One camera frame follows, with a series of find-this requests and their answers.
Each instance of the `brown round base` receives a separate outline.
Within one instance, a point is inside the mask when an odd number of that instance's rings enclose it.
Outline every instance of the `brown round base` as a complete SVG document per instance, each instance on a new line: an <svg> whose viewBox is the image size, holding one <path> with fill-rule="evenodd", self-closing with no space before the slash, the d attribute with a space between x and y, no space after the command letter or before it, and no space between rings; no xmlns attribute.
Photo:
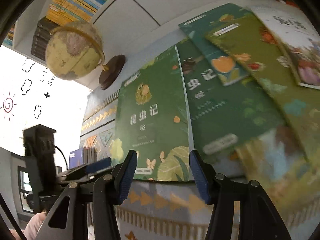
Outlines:
<svg viewBox="0 0 320 240"><path fill-rule="evenodd" d="M109 60L109 62L107 63L109 70L103 70L99 77L99 84L102 90L105 90L108 87L110 87L111 84L116 80L124 66L124 63L124 55L114 56L112 59Z"/></svg>

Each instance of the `metal screw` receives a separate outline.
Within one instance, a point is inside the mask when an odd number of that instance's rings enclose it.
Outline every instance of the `metal screw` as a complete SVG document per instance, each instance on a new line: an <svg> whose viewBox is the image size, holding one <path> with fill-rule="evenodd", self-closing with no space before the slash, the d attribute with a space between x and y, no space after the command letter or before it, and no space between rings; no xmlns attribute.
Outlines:
<svg viewBox="0 0 320 240"><path fill-rule="evenodd" d="M252 180L250 183L251 183L251 185L254 186L254 187L259 186L259 182L257 182L256 180Z"/></svg>
<svg viewBox="0 0 320 240"><path fill-rule="evenodd" d="M106 174L103 176L103 180L108 181L108 180L112 180L113 176L111 174Z"/></svg>
<svg viewBox="0 0 320 240"><path fill-rule="evenodd" d="M216 179L218 180L223 180L224 179L224 175L221 173L216 174Z"/></svg>
<svg viewBox="0 0 320 240"><path fill-rule="evenodd" d="M75 181L70 182L69 184L69 188L75 188L76 186L78 186L78 183L76 183Z"/></svg>

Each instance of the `person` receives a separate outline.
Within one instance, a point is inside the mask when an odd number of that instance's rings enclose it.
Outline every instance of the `person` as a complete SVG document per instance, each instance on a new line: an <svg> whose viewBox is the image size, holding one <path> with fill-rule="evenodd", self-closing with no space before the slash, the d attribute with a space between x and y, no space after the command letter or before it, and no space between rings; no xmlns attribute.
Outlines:
<svg viewBox="0 0 320 240"><path fill-rule="evenodd" d="M37 233L38 233L38 231L39 231L39 229L40 229L40 227L46 217L47 217L47 212L41 212L41 213L35 214L30 219L26 228L24 230L22 230L22 232L26 236L27 240L35 240L36 239L36 235L37 235ZM16 230L11 229L10 232L12 233L12 235L14 236L14 238L16 240L21 240L21 238L18 235L18 233L16 232Z"/></svg>

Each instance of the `purple book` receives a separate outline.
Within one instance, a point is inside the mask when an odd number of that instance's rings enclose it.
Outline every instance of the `purple book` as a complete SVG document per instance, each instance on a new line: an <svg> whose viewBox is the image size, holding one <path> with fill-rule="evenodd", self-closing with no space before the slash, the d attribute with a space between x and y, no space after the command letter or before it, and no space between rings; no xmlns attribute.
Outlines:
<svg viewBox="0 0 320 240"><path fill-rule="evenodd" d="M84 164L83 150L84 150L84 148L80 148L78 150L70 152L69 169L72 169L72 168L75 168L75 167L78 167L78 166Z"/></svg>

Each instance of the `stack of books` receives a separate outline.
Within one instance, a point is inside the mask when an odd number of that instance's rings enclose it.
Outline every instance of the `stack of books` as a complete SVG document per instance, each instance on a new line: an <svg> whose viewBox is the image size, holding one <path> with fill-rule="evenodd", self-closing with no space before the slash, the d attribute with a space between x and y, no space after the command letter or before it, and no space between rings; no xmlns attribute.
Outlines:
<svg viewBox="0 0 320 240"><path fill-rule="evenodd" d="M9 46L12 46L13 42L13 34L14 34L14 25L11 27L10 31L8 32L6 38L4 39L3 43Z"/></svg>
<svg viewBox="0 0 320 240"><path fill-rule="evenodd" d="M50 31L59 25L46 17L38 21L35 35L33 36L31 54L45 61L45 49L51 37Z"/></svg>
<svg viewBox="0 0 320 240"><path fill-rule="evenodd" d="M70 152L69 169L81 166L82 164L91 164L97 161L95 148L80 148Z"/></svg>
<svg viewBox="0 0 320 240"><path fill-rule="evenodd" d="M90 21L107 0L52 0L46 17L65 25L73 21Z"/></svg>

